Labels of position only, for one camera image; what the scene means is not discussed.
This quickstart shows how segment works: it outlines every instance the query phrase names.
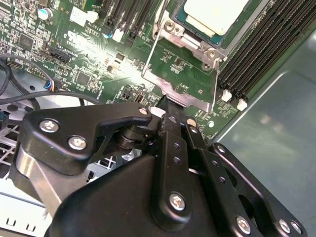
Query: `integrated circuit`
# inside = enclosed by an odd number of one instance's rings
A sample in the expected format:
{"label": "integrated circuit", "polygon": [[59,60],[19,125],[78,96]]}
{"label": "integrated circuit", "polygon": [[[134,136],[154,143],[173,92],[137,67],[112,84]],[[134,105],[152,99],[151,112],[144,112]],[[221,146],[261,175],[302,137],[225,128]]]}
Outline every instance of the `integrated circuit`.
{"label": "integrated circuit", "polygon": [[34,40],[31,39],[30,37],[21,34],[20,40],[19,40],[19,46],[27,51],[32,50]]}
{"label": "integrated circuit", "polygon": [[90,80],[90,77],[84,73],[79,73],[77,77],[77,82],[81,85],[87,86],[88,82]]}

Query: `microchip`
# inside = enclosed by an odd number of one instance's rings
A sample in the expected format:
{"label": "microchip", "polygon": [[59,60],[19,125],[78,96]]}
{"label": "microchip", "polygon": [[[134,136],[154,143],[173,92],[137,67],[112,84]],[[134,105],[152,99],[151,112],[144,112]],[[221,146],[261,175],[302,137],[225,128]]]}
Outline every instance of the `microchip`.
{"label": "microchip", "polygon": [[77,77],[77,82],[81,85],[88,85],[88,82],[90,80],[90,77],[87,76],[86,74],[83,73],[79,73],[78,77]]}
{"label": "microchip", "polygon": [[181,63],[182,63],[182,60],[180,58],[177,58],[174,63],[177,65],[177,66],[180,66]]}
{"label": "microchip", "polygon": [[112,70],[113,70],[113,67],[112,67],[112,66],[108,66],[107,71],[108,71],[109,73],[111,73]]}
{"label": "microchip", "polygon": [[28,37],[24,34],[21,34],[19,46],[21,46],[23,49],[25,49],[27,51],[31,51],[32,46],[33,46],[33,40],[30,37]]}
{"label": "microchip", "polygon": [[117,59],[119,59],[119,60],[123,61],[123,60],[124,60],[124,58],[125,58],[125,56],[124,56],[124,55],[122,55],[122,54],[120,54],[120,53],[118,53],[118,54],[117,54]]}
{"label": "microchip", "polygon": [[138,67],[139,64],[140,64],[140,60],[139,60],[139,59],[134,59],[133,65],[134,65],[135,67]]}

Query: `gray metal panel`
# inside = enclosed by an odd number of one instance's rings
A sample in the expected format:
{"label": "gray metal panel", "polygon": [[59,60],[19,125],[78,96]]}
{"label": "gray metal panel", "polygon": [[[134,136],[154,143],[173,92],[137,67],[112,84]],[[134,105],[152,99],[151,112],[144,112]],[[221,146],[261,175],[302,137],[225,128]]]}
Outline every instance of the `gray metal panel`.
{"label": "gray metal panel", "polygon": [[315,62],[316,31],[272,76],[262,98],[257,100],[257,94],[242,119],[215,138],[302,222],[309,236],[316,236]]}

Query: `white connector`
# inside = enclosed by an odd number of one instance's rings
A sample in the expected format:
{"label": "white connector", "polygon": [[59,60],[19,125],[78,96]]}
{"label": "white connector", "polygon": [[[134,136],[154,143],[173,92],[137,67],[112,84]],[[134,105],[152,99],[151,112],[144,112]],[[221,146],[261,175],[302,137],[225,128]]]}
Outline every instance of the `white connector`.
{"label": "white connector", "polygon": [[248,107],[247,102],[245,102],[243,99],[239,99],[239,102],[238,102],[238,105],[237,105],[237,109],[239,109],[240,111],[243,111],[247,107]]}
{"label": "white connector", "polygon": [[229,90],[224,90],[221,100],[228,102],[231,98],[232,98],[232,94],[229,92]]}

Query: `wire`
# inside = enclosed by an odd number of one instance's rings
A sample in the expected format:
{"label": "wire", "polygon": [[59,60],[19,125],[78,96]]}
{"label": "wire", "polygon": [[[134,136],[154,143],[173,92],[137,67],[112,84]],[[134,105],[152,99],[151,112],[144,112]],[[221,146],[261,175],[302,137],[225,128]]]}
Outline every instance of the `wire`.
{"label": "wire", "polygon": [[68,91],[57,91],[57,92],[51,92],[51,91],[40,91],[40,92],[33,92],[28,95],[20,95],[20,96],[15,96],[11,98],[5,98],[5,99],[0,99],[0,105],[5,105],[5,104],[10,104],[13,102],[18,102],[22,100],[29,100],[37,97],[42,97],[42,96],[51,96],[51,95],[65,95],[65,96],[72,96],[72,97],[77,97],[79,99],[83,99],[86,101],[89,101],[95,105],[101,105],[103,104],[101,101],[84,95],[80,93],[74,93],[74,92],[68,92]]}
{"label": "wire", "polygon": [[[14,87],[22,94],[22,95],[28,95],[30,94],[15,78],[15,76],[12,73],[11,68],[9,68],[10,71],[10,82],[14,85]],[[40,104],[37,102],[35,98],[29,99],[30,104],[32,105],[34,110],[40,110]]]}
{"label": "wire", "polygon": [[0,66],[3,67],[4,71],[5,71],[5,80],[2,84],[2,87],[0,89],[0,95],[2,95],[5,90],[7,89],[8,85],[9,85],[9,79],[10,79],[10,69],[9,67],[0,60]]}
{"label": "wire", "polygon": [[11,55],[11,54],[0,54],[0,59],[7,59],[7,58],[11,58],[11,59],[18,59],[18,60],[22,60],[28,64],[30,64],[32,67],[36,68],[39,72],[43,73],[43,75],[46,77],[47,80],[54,82],[53,78],[47,73],[45,72],[42,68],[40,68],[36,63],[18,56],[18,55]]}

